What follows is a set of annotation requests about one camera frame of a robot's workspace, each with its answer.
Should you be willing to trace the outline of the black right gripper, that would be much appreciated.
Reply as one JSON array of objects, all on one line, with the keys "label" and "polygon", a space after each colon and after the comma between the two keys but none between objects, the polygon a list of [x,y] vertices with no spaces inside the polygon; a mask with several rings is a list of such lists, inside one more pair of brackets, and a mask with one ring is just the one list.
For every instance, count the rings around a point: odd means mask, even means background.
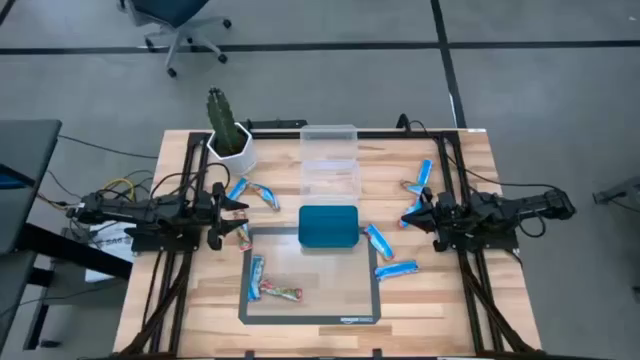
[{"label": "black right gripper", "polygon": [[423,189],[423,199],[424,203],[422,203],[420,210],[402,215],[402,219],[427,214],[427,219],[411,219],[406,220],[406,223],[423,230],[425,233],[435,233],[437,238],[433,241],[434,250],[444,252],[450,247],[447,233],[453,229],[456,199],[450,192],[440,192],[437,194],[436,202],[433,203],[434,195],[429,187]]}]

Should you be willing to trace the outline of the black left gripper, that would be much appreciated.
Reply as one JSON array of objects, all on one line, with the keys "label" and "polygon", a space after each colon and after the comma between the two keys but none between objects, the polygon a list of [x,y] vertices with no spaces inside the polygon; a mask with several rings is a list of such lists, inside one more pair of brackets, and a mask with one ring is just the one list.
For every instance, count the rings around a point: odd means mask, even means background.
[{"label": "black left gripper", "polygon": [[[196,217],[202,226],[209,225],[210,229],[207,233],[207,244],[212,250],[220,250],[222,248],[221,238],[221,206],[218,203],[222,196],[222,209],[225,211],[235,211],[247,209],[248,205],[230,199],[224,194],[224,187],[221,182],[215,182],[212,185],[211,192],[199,190],[197,200],[195,201]],[[242,227],[248,223],[247,219],[231,219],[222,220],[222,234],[227,235],[236,228]]]}]

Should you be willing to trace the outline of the multicolour wrapper granola bar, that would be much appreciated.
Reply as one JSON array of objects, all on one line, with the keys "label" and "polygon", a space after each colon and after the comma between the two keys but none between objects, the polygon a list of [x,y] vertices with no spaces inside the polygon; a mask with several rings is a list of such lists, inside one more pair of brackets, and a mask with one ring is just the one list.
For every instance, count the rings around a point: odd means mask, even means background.
[{"label": "multicolour wrapper granola bar", "polygon": [[300,288],[279,287],[271,283],[269,280],[260,282],[260,290],[268,295],[280,297],[293,302],[300,302],[303,292]]},{"label": "multicolour wrapper granola bar", "polygon": [[[233,215],[236,220],[247,219],[247,215],[244,210],[237,210],[233,213]],[[250,250],[253,247],[251,238],[249,236],[249,226],[247,223],[244,223],[236,228],[235,233],[237,234],[239,239],[238,245],[241,252]]]}]

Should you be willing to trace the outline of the white hexagonal plant pot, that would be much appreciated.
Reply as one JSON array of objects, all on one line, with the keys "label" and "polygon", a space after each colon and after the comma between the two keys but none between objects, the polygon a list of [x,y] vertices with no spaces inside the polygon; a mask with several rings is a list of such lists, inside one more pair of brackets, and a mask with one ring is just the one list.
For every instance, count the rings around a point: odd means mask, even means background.
[{"label": "white hexagonal plant pot", "polygon": [[252,134],[239,122],[236,122],[235,126],[245,138],[245,144],[239,153],[229,156],[220,155],[215,149],[215,145],[217,144],[216,132],[211,134],[206,146],[215,159],[225,165],[232,175],[244,176],[255,167],[258,157]]}]

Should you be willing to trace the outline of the green cactus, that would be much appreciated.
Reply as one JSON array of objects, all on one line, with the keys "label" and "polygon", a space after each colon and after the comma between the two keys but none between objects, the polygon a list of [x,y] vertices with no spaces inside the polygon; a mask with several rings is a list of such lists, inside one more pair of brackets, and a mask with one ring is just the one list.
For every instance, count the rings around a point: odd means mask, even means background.
[{"label": "green cactus", "polygon": [[225,93],[216,87],[208,91],[207,113],[214,134],[214,149],[221,157],[242,151],[245,138],[235,125],[234,115]]}]

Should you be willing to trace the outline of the clear plastic bin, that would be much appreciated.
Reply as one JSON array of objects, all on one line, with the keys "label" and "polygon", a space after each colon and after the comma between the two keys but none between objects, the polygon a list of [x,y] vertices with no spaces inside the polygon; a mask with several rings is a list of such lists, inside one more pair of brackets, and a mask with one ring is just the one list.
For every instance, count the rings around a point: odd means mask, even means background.
[{"label": "clear plastic bin", "polygon": [[359,163],[355,160],[303,161],[300,195],[305,205],[357,206],[361,195]]},{"label": "clear plastic bin", "polygon": [[303,161],[355,160],[358,132],[353,125],[306,125],[300,129]]}]

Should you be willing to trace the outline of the blue plastic bin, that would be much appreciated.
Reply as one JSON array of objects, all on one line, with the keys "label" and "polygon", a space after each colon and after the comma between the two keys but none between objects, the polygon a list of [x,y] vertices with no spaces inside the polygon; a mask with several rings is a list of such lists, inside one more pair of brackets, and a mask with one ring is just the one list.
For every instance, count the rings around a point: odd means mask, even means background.
[{"label": "blue plastic bin", "polygon": [[352,248],[359,242],[358,209],[353,205],[304,205],[298,239],[306,248]]}]

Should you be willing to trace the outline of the white printed cardboard box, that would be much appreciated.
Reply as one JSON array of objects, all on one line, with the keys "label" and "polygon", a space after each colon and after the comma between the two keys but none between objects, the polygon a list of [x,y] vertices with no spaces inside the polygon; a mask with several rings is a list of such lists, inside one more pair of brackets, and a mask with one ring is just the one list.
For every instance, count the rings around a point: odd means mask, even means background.
[{"label": "white printed cardboard box", "polygon": [[125,230],[134,227],[134,224],[115,221],[91,225],[89,227],[91,235],[89,245],[92,248],[132,263],[134,259],[132,251],[133,238]]}]

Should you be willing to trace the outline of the grey-bordered translucent silicone mat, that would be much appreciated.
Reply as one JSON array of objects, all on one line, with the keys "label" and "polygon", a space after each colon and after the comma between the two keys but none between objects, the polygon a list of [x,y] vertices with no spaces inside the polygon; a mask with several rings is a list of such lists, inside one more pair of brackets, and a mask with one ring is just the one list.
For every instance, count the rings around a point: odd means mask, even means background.
[{"label": "grey-bordered translucent silicone mat", "polygon": [[[352,248],[306,248],[294,227],[255,227],[243,253],[238,317],[246,325],[372,325],[381,317],[377,252],[365,235]],[[252,262],[264,260],[262,278],[301,291],[297,301],[255,289]]]}]

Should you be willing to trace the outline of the grey stand base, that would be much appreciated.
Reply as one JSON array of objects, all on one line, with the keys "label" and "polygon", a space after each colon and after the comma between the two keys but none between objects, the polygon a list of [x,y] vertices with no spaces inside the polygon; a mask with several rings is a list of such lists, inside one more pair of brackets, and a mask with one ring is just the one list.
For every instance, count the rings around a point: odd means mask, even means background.
[{"label": "grey stand base", "polygon": [[640,176],[631,177],[612,187],[592,194],[598,205],[614,204],[640,213]]}]

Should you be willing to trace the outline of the grey office chair blue seat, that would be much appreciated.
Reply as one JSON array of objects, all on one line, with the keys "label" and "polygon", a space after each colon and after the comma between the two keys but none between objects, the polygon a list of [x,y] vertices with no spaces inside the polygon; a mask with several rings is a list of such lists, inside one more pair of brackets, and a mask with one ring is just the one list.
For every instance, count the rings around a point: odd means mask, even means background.
[{"label": "grey office chair blue seat", "polygon": [[136,27],[149,24],[159,26],[158,31],[144,35],[144,44],[150,53],[156,51],[152,38],[169,35],[173,37],[165,68],[167,74],[175,78],[177,73],[172,63],[184,41],[191,47],[200,45],[211,50],[222,64],[228,61],[227,55],[200,31],[201,27],[213,23],[220,23],[225,29],[232,27],[231,19],[225,16],[213,15],[196,19],[196,15],[208,2],[209,0],[116,0],[116,6],[120,12],[128,15]]}]

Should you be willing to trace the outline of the dark grey desk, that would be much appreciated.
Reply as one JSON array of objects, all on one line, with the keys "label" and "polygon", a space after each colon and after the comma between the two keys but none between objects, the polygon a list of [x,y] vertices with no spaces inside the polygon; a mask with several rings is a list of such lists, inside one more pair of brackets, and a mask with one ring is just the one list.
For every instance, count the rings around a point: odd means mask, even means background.
[{"label": "dark grey desk", "polygon": [[132,264],[28,222],[53,155],[59,120],[0,120],[0,353],[29,284],[48,287],[39,255],[127,280]]}]

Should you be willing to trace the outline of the black aluminium table frame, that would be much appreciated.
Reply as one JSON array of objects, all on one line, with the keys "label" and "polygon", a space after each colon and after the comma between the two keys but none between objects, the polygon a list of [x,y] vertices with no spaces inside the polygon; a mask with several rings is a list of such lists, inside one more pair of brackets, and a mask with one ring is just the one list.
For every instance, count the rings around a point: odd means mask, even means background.
[{"label": "black aluminium table frame", "polygon": [[[442,130],[459,135],[467,165],[497,178],[485,130]],[[255,193],[240,198],[249,204],[250,223],[256,226],[293,226],[297,222],[300,157],[299,138],[280,139],[266,130],[255,135],[258,163],[250,180],[276,193],[281,212],[274,213]],[[221,251],[206,245],[193,256],[180,329],[177,357],[240,357],[247,350],[261,357],[361,357],[381,349],[394,356],[464,356],[474,351],[468,311],[452,252],[436,253],[433,234],[400,229],[397,217],[410,205],[410,195],[398,181],[417,175],[419,161],[432,159],[429,184],[444,191],[436,143],[424,132],[373,129],[358,135],[362,195],[359,205],[364,223],[374,223],[391,242],[396,258],[415,259],[417,274],[384,280],[381,284],[381,319],[375,325],[244,325],[238,317],[243,261],[237,239],[225,240]],[[113,352],[123,350],[141,329],[143,310],[155,264],[155,254],[135,258]],[[530,346],[541,341],[521,265],[500,250],[486,250],[485,259],[495,303],[510,326]]]}]

